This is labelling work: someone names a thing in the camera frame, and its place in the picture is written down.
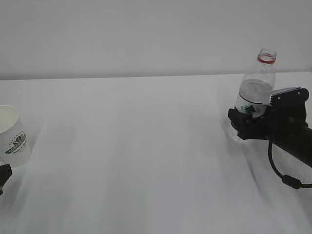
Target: robotic arm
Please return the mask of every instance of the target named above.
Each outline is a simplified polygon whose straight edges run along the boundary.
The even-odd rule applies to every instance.
[[[2,188],[11,175],[11,166],[3,162],[0,158],[0,195],[3,194]]]
[[[253,119],[252,113],[243,114],[235,109],[229,109],[228,114],[241,139],[269,141],[269,161],[274,172],[295,189],[312,188],[312,184],[282,175],[272,159],[272,144],[312,167],[312,129],[306,123],[305,107],[308,98],[308,90],[300,87],[275,90],[262,96],[262,104],[267,106],[262,117]]]

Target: white table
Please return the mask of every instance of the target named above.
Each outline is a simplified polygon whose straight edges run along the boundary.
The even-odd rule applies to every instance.
[[[0,197],[1,234],[312,232],[312,193],[282,184],[267,142],[226,130],[242,75],[0,81],[33,148]],[[311,73],[276,87],[312,92]],[[312,123],[312,101],[307,102]],[[283,172],[310,168],[274,148]]]

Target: plastic water bottle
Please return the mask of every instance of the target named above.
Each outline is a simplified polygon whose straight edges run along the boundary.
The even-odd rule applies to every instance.
[[[275,85],[275,69],[273,64],[276,60],[276,51],[261,49],[257,61],[246,72],[239,88],[235,103],[235,109],[239,112],[253,115],[256,120],[261,117],[266,106],[261,104],[261,96],[273,90]],[[238,142],[242,140],[237,136],[235,128],[230,128],[230,136]]]

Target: white wall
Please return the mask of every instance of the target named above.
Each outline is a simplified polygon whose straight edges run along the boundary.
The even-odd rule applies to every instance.
[[[311,0],[1,0],[0,78],[241,73],[261,47],[312,67]]]

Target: paper cup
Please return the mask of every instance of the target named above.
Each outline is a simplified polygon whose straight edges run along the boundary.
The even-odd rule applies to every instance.
[[[31,150],[17,108],[0,105],[0,161],[18,167],[28,161]]]

